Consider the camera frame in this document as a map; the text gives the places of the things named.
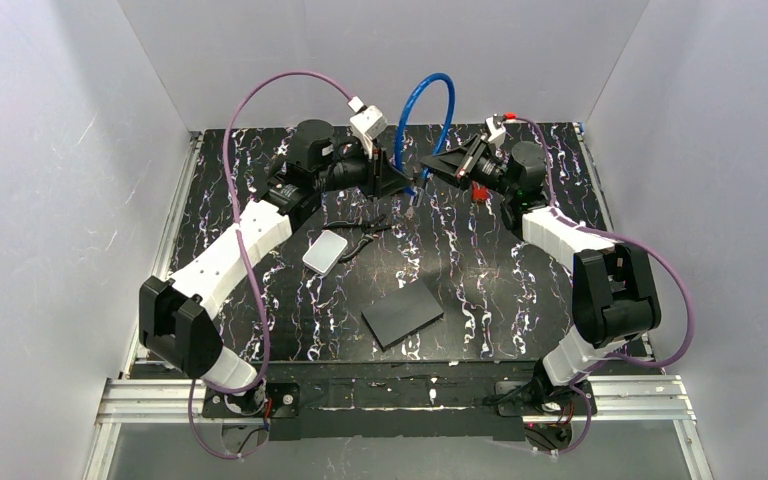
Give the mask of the red cable lock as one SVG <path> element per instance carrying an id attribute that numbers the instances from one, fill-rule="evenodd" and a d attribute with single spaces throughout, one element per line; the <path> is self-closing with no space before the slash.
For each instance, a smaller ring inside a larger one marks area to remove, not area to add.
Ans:
<path id="1" fill-rule="evenodd" d="M 478 183 L 473 182 L 471 185 L 471 201 L 474 204 L 485 204 L 490 195 L 488 189 Z"/>

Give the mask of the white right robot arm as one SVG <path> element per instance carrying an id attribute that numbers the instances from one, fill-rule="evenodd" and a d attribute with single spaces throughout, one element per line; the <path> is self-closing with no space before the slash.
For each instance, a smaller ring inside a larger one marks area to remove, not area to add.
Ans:
<path id="1" fill-rule="evenodd" d="M 581 383 L 610 353 L 660 324 L 647 253 L 586 232 L 553 208 L 540 144 L 520 141 L 502 162 L 487 140 L 473 136 L 463 146 L 423 157 L 421 164 L 452 186 L 477 184 L 494 192 L 505 227 L 572 275 L 573 325 L 535 367 L 529 383 L 533 397 Z"/>

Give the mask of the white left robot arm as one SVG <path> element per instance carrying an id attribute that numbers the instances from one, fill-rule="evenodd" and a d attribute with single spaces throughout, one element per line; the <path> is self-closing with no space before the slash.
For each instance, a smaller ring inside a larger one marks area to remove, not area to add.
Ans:
<path id="1" fill-rule="evenodd" d="M 251 199 L 233 205 L 231 225 L 169 278 L 145 280 L 138 296 L 142 346 L 224 394 L 241 396 L 263 383 L 266 362 L 255 368 L 224 345 L 214 324 L 223 303 L 243 281 L 261 300 L 255 266 L 320 209 L 325 193 L 356 188 L 377 200 L 412 184 L 377 139 L 385 121 L 355 116 L 350 128 L 350 137 L 337 143 L 328 122 L 299 123 L 286 153 L 255 176 Z"/>

